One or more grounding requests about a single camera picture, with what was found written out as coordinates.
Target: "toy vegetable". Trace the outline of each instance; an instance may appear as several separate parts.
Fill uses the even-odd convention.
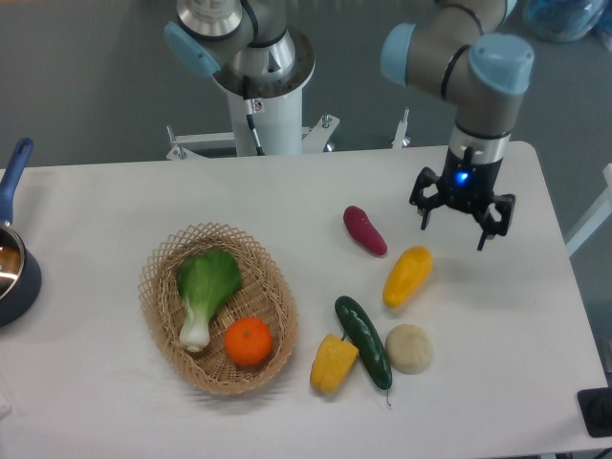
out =
[[[342,384],[359,350],[350,342],[327,335],[317,350],[310,372],[311,386],[323,394],[331,394]]]
[[[386,279],[382,299],[390,308],[404,303],[431,273],[433,257],[426,247],[408,249],[398,259]]]
[[[342,216],[349,234],[366,250],[377,256],[386,254],[386,243],[374,228],[366,213],[357,206],[349,206]]]
[[[186,310],[179,341],[187,351],[198,352],[208,346],[210,319],[241,282],[236,260],[220,249],[192,256],[179,267],[176,283]]]
[[[360,350],[361,361],[370,378],[380,389],[388,391],[393,383],[391,364],[370,317],[350,296],[339,297],[335,309],[342,327]]]

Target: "green cucumber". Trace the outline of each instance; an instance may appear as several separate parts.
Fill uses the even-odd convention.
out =
[[[350,296],[336,300],[336,315],[353,344],[360,350],[360,358],[374,384],[388,390],[393,383],[391,363],[383,342],[360,304]]]

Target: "blue pot handle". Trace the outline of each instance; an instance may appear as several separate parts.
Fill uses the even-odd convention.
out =
[[[12,153],[11,161],[0,182],[0,222],[12,224],[12,198],[23,169],[26,168],[30,159],[33,147],[31,139],[21,139]]]

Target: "black cable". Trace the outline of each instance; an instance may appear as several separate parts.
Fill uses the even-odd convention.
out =
[[[242,99],[249,100],[249,91],[251,89],[251,79],[248,76],[242,77]],[[247,113],[247,124],[249,125],[249,129],[251,130],[252,140],[255,143],[255,151],[257,152],[257,156],[265,156],[264,149],[261,147],[261,142],[259,141],[259,135],[257,134],[257,129],[255,127],[255,120],[252,116],[252,113]]]
[[[607,456],[610,452],[612,452],[612,448],[608,448],[608,449],[604,449],[602,452],[600,452],[597,456],[595,456],[593,459],[603,459],[605,456]]]

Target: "blue led light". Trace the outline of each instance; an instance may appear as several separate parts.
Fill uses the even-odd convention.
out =
[[[468,172],[459,171],[455,173],[455,183],[458,186],[465,185],[469,179],[470,179],[470,175]]]

